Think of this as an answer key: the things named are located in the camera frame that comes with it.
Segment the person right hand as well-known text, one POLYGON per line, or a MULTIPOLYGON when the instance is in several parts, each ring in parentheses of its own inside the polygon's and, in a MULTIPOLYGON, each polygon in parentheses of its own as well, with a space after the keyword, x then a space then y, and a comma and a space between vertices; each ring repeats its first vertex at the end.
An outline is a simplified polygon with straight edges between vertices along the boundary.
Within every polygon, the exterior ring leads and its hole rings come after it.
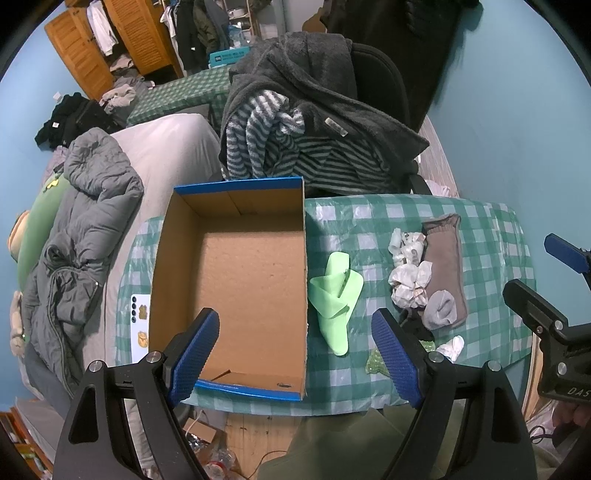
POLYGON ((590 418, 590 405, 559 402, 554 408, 552 422, 555 428, 568 423, 574 423, 581 428, 585 428, 590 418))

